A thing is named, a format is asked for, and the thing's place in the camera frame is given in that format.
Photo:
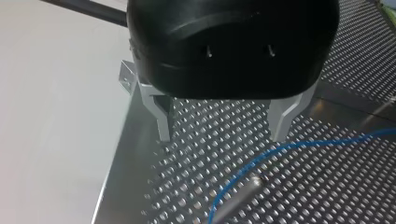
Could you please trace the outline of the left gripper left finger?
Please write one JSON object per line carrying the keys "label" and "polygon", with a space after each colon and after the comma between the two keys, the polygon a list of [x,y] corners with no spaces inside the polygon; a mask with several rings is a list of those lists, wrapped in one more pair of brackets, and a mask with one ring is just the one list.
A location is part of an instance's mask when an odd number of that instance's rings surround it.
{"label": "left gripper left finger", "polygon": [[169,142],[172,132],[172,98],[151,84],[138,82],[142,103],[157,120],[158,133],[161,141]]}

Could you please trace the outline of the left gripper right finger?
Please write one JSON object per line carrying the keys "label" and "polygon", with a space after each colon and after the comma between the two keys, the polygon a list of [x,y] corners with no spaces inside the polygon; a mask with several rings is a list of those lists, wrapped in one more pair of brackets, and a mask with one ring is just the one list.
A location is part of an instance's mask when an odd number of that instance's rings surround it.
{"label": "left gripper right finger", "polygon": [[317,85],[316,82],[300,94],[270,102],[267,120],[272,141],[286,140],[292,121],[309,106]]}

